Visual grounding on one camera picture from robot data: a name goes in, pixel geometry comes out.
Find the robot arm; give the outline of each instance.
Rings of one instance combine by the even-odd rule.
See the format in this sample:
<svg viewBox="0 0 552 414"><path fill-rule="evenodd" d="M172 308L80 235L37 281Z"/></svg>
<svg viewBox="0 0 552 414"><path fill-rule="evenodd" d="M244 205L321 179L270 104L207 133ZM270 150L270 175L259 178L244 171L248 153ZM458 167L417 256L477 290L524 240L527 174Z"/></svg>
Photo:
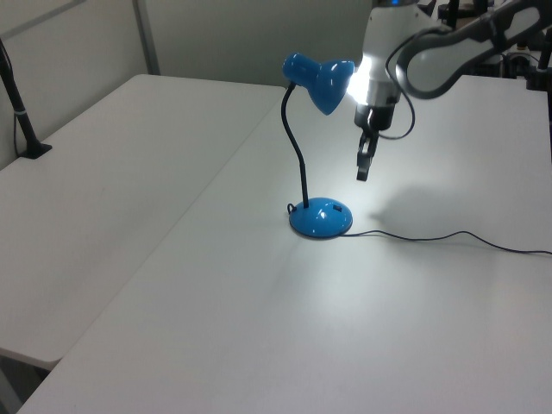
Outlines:
<svg viewBox="0 0 552 414"><path fill-rule="evenodd" d="M513 0L454 32L422 13L415 0L377 0L362 62L348 88L357 101L354 122L362 128L357 179L367 180L401 89L422 99L439 97L467 67L550 25L550 0Z"/></svg>

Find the lamp shade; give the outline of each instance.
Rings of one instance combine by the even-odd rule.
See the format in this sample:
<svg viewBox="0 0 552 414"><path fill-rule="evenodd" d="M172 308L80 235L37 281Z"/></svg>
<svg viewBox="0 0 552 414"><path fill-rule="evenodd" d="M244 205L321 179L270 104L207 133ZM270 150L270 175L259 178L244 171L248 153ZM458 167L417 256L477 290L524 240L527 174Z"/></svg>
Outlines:
<svg viewBox="0 0 552 414"><path fill-rule="evenodd" d="M293 83L303 86L316 107L325 115L331 114L342 101L348 81L354 72L351 60L331 60L318 63L301 53L291 54L282 71Z"/></svg>

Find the wall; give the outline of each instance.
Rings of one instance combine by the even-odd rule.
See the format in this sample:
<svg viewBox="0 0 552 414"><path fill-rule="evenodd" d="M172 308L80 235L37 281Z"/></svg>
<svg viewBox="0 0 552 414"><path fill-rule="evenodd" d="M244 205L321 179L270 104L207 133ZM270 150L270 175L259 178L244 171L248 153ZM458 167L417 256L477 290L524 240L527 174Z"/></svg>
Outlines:
<svg viewBox="0 0 552 414"><path fill-rule="evenodd" d="M143 0L160 72L285 85L292 52L360 63L372 0Z"/></svg>
<svg viewBox="0 0 552 414"><path fill-rule="evenodd" d="M132 0L86 0L3 43L41 141L147 72ZM12 134L13 110L0 84L0 168L15 158ZM18 147L24 148L23 140Z"/></svg>

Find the blue desk lamp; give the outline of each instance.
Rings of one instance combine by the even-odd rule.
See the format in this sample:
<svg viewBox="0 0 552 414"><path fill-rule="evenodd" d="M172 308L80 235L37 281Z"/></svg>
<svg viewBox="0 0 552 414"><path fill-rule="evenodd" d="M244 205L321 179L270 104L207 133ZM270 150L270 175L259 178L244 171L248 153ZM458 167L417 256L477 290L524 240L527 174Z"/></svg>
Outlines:
<svg viewBox="0 0 552 414"><path fill-rule="evenodd" d="M317 239L337 237L346 233L353 224L351 211L332 198L309 198L303 155L290 130L285 108L295 86L299 85L309 92L310 99L323 114L331 114L345 95L348 81L354 72L354 62L333 60L319 64L302 54L294 53L285 60L282 71L291 81L282 101L282 123L299 159L303 191L301 203L287 206L290 225L299 234L308 237Z"/></svg>

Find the blue lamp base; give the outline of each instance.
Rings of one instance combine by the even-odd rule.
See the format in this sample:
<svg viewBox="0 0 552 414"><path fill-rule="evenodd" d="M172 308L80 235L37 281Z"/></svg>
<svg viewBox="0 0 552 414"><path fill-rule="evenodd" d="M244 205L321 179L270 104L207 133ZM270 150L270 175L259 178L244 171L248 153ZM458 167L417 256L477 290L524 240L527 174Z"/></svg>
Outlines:
<svg viewBox="0 0 552 414"><path fill-rule="evenodd" d="M353 224L347 206L331 198L311 198L309 207L299 203L290 212L290 225L301 235L329 239L346 233Z"/></svg>

